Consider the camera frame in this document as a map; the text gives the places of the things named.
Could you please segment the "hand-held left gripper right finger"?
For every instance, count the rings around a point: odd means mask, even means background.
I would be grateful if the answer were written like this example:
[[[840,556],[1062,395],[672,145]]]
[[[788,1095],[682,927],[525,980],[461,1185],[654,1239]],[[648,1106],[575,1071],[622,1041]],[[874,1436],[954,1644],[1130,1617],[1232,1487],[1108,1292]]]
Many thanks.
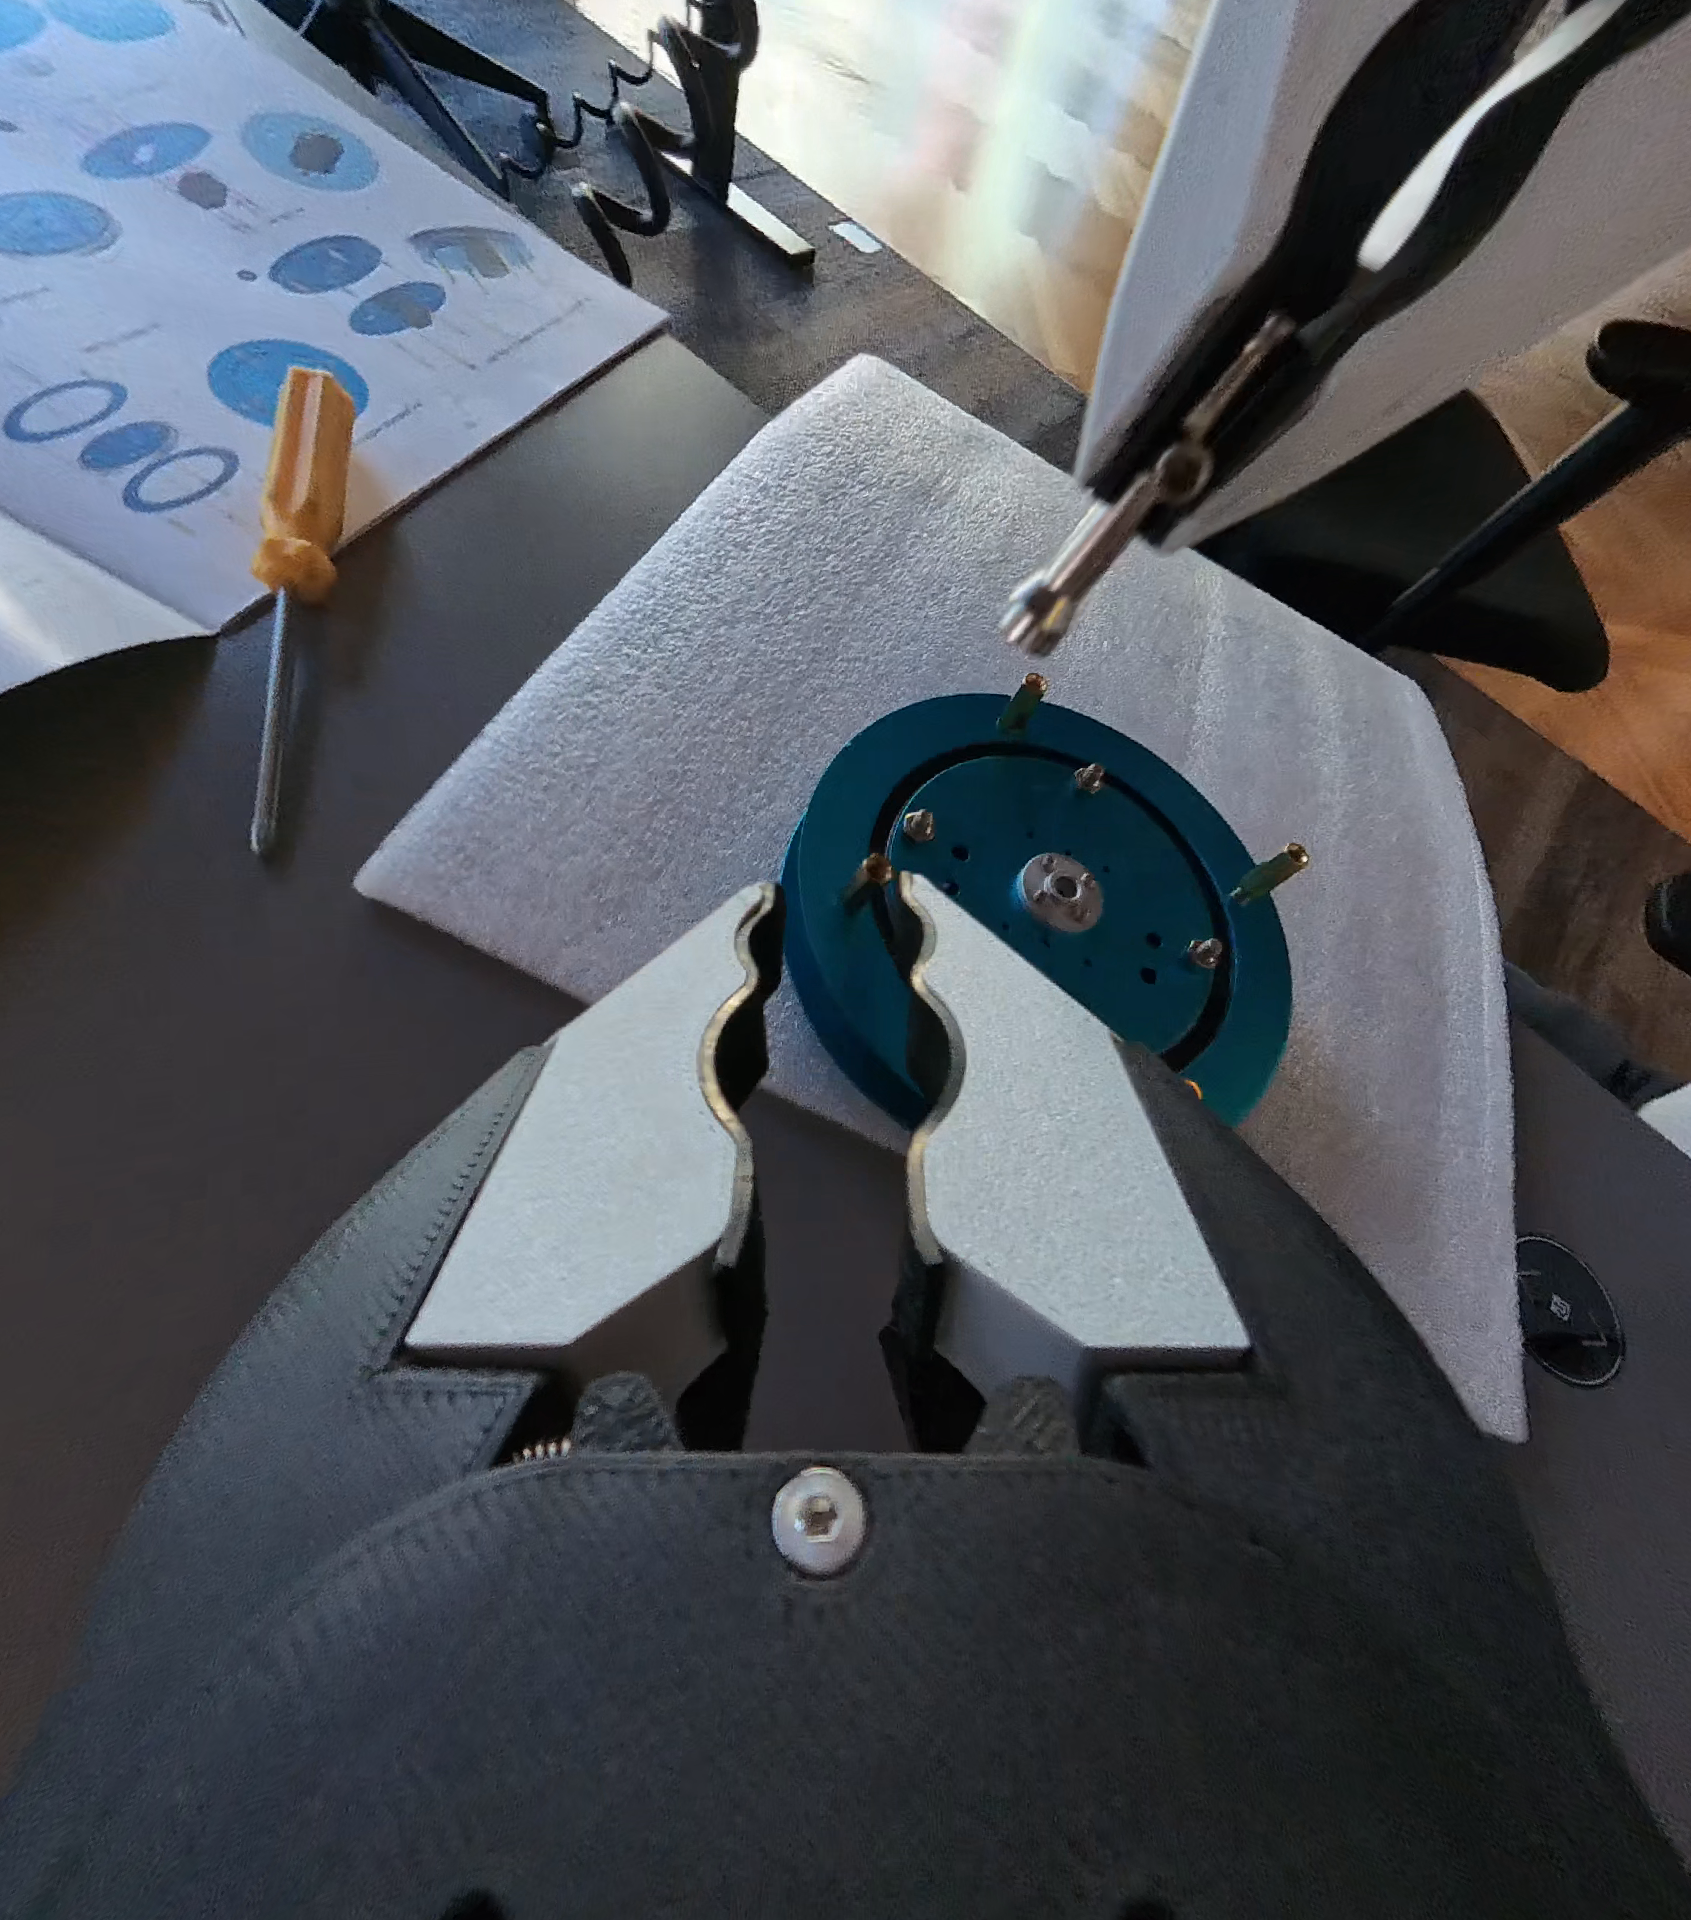
[[[906,1263],[882,1329],[922,1452],[1042,1380],[1074,1430],[1108,1380],[1232,1373],[1250,1333],[1130,1051],[938,883],[892,888],[906,1063]]]

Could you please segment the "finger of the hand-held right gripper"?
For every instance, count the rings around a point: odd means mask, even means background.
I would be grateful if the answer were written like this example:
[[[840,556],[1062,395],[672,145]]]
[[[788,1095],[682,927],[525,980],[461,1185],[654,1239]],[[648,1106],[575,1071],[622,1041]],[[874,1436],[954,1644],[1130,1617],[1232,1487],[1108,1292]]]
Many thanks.
[[[1262,511],[1691,243],[1691,3],[1544,11],[1298,323],[1244,465],[1148,540]]]
[[[1078,448],[1114,495],[1268,315],[1348,290],[1380,214],[1510,66],[1530,1],[1218,1],[1128,246]]]

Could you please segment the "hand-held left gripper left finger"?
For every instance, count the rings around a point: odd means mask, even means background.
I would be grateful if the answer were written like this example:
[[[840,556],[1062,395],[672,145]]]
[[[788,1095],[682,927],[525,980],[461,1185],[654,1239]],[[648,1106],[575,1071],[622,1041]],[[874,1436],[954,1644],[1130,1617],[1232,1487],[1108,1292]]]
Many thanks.
[[[686,1445],[742,1447],[768,1311],[742,1110],[768,1074],[784,925],[780,886],[744,883],[543,1047],[409,1354],[575,1400],[642,1376]]]

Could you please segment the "blue round base plate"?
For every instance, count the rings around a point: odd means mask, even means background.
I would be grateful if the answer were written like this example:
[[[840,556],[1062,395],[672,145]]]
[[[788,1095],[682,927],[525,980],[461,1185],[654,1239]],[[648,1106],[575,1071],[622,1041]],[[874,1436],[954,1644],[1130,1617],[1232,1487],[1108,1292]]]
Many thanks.
[[[1216,805],[1132,735],[1044,699],[1000,735],[1008,695],[954,692],[858,732],[812,790],[782,866],[786,963],[826,1054],[902,1126],[906,1063],[892,888],[918,874],[1240,1126],[1290,1038],[1290,947],[1272,898],[1230,901],[1254,864]],[[868,852],[892,883],[850,913]]]

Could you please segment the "metal socket wrench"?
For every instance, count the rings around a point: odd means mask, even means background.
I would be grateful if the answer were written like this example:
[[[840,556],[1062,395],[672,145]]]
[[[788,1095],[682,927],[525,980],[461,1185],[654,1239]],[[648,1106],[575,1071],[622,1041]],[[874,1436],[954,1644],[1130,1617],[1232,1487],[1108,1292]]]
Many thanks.
[[[1192,399],[1164,450],[1142,463],[1114,500],[1094,503],[1056,556],[1010,596],[1002,638],[1034,660],[1064,642],[1078,611],[1124,549],[1164,515],[1178,525],[1206,495],[1248,460],[1250,434],[1266,411],[1278,378],[1290,372],[1296,321],[1270,311],[1234,358]]]

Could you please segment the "black metal desk leg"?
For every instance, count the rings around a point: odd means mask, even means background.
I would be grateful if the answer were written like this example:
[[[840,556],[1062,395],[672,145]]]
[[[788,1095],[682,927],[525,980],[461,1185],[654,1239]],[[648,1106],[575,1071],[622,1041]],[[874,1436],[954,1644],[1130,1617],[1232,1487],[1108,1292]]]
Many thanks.
[[[688,108],[688,132],[654,133],[672,172],[788,268],[810,271],[814,247],[774,212],[734,182],[740,81],[760,49],[760,13],[754,1],[688,1],[682,16],[658,26],[658,48]]]

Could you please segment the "dark grey desk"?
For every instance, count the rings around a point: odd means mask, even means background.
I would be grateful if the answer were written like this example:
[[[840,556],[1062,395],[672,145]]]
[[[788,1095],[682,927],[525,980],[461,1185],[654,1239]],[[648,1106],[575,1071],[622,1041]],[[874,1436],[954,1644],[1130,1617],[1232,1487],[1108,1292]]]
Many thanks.
[[[0,695],[0,1796],[235,1335],[575,1009],[355,869],[762,419],[662,339],[369,535],[281,868],[245,841],[259,634]]]

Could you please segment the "round black desk button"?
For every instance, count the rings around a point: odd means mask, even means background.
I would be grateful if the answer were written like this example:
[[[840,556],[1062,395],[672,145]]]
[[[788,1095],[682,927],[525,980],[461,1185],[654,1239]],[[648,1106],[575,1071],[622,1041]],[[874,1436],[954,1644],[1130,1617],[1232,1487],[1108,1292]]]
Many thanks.
[[[1626,1332],[1592,1265],[1552,1236],[1522,1233],[1516,1283],[1528,1357],[1570,1385],[1610,1385],[1626,1361]]]

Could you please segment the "beige office chair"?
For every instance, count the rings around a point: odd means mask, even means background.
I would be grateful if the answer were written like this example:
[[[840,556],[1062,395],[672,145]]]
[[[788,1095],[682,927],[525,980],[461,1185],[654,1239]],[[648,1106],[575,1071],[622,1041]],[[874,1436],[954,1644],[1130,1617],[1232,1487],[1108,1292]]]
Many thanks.
[[[1592,335],[1584,366],[1612,399],[1606,416],[1408,587],[1362,636],[1366,652],[1444,656],[1566,694],[1604,682],[1610,644],[1594,611],[1566,611],[1556,599],[1536,611],[1468,605],[1474,587],[1548,542],[1570,517],[1691,443],[1690,325],[1612,318]]]

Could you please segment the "white foam sheet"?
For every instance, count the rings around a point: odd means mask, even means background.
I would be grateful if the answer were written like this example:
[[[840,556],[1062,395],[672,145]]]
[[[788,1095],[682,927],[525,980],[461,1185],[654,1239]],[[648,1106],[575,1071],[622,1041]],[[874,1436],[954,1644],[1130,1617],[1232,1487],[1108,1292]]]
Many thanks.
[[[772,419],[491,720],[355,886],[596,999],[776,871],[882,713],[1002,701],[1008,590],[1076,520],[1022,443],[862,354]],[[1132,547],[1046,663],[1250,857],[1312,864],[1286,1058],[1246,1141],[1360,1256],[1478,1425],[1528,1437],[1498,912],[1408,677],[1182,549]]]

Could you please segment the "black chair base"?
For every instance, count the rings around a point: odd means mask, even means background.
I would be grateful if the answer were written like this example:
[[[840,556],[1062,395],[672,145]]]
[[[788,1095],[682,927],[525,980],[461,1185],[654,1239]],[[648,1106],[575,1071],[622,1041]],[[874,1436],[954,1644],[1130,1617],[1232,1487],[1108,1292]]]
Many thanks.
[[[343,66],[357,83],[387,85],[413,108],[445,152],[473,179],[515,203],[517,187],[549,172],[543,85],[399,1],[273,3],[301,37]],[[447,104],[431,73],[481,85],[523,105],[523,154],[491,152]]]

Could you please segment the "printed instruction manual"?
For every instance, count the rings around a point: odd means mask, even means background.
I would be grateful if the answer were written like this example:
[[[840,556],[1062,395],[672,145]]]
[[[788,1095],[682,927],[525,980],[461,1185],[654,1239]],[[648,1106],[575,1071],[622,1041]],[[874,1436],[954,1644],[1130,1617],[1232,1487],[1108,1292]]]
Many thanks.
[[[0,694],[257,603],[289,368],[359,538],[664,328],[263,3],[0,3]]]

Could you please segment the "yellow handled screwdriver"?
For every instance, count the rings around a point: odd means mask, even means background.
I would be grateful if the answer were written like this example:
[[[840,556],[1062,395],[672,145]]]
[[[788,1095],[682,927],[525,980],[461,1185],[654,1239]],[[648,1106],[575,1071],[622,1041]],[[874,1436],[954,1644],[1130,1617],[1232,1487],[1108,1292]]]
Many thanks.
[[[273,636],[251,848],[273,857],[283,813],[293,656],[291,613],[321,605],[337,583],[337,549],[349,515],[357,405],[327,368],[293,364],[283,378],[269,470],[261,495],[261,542],[253,576],[273,594]]]

